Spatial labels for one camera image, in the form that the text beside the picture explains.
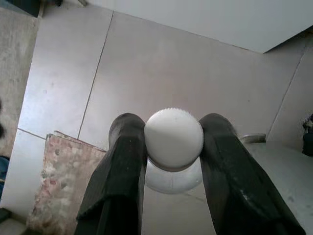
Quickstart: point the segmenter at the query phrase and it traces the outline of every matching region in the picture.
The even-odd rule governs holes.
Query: tiled floor
[[[124,112],[144,120],[174,106],[196,118],[216,112],[240,135],[269,133],[295,147],[301,120],[313,112],[312,48],[312,36],[296,37],[258,54],[93,6],[48,9],[1,205],[20,216],[31,209],[46,134],[59,130],[108,148],[111,122]],[[34,164],[18,170],[30,157]],[[30,182],[29,190],[12,188],[13,180]],[[143,213],[147,235],[215,234],[203,185],[180,195],[146,189]]]
[[[247,146],[307,235],[313,235],[313,159],[274,142]]]

